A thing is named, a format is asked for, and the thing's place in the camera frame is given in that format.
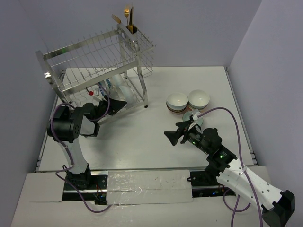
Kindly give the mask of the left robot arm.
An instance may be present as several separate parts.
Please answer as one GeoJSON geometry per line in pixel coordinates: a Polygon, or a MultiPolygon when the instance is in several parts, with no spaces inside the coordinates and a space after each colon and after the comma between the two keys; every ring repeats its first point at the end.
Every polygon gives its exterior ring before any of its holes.
{"type": "Polygon", "coordinates": [[[63,167],[67,183],[80,190],[91,186],[91,170],[81,151],[79,136],[96,137],[100,128],[98,121],[107,115],[116,114],[126,105],[126,101],[106,96],[98,105],[86,103],[82,107],[74,107],[69,103],[61,103],[55,107],[47,125],[47,134],[64,151],[68,161],[68,166],[63,167]]]}

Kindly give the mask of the white bowl front stack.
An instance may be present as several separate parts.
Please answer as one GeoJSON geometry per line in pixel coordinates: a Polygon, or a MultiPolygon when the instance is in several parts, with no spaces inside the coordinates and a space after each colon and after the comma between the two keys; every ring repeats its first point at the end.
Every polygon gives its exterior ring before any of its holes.
{"type": "Polygon", "coordinates": [[[132,108],[136,104],[136,99],[133,91],[127,86],[119,86],[117,88],[118,96],[126,101],[126,109],[132,108]]]}

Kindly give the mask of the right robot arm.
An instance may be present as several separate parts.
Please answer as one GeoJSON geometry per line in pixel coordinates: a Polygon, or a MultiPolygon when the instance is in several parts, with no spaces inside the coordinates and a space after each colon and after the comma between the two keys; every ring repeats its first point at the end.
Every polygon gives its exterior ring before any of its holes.
{"type": "Polygon", "coordinates": [[[211,185],[222,184],[243,197],[257,209],[262,219],[271,227],[284,227],[295,211],[295,196],[269,184],[247,166],[223,144],[216,128],[199,132],[190,121],[178,122],[176,131],[164,135],[175,146],[190,142],[207,154],[206,181],[211,185]]]}

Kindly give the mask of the white bowl orange stack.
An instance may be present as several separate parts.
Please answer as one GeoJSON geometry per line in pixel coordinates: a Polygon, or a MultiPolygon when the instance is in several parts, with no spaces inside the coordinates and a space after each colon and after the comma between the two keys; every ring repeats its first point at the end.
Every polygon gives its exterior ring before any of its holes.
{"type": "Polygon", "coordinates": [[[188,106],[191,109],[202,110],[208,106],[210,96],[203,90],[193,90],[188,95],[188,106]]]}

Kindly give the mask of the blue floral bowl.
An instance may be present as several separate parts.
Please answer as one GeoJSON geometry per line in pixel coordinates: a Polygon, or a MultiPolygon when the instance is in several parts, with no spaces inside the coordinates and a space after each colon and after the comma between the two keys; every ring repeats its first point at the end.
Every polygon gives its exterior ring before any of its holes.
{"type": "Polygon", "coordinates": [[[111,95],[111,88],[112,88],[112,84],[110,82],[110,79],[106,79],[103,80],[101,82],[99,82],[99,85],[103,87],[103,89],[100,89],[101,94],[104,95],[111,95]]]}

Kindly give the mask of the white bowl dark band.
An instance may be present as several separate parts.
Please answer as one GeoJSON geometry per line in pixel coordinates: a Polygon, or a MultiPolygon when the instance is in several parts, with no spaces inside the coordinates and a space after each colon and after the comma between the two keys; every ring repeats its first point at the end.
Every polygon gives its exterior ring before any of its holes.
{"type": "Polygon", "coordinates": [[[119,87],[119,86],[123,86],[125,84],[125,80],[120,74],[116,74],[111,77],[111,83],[114,86],[119,87]]]}

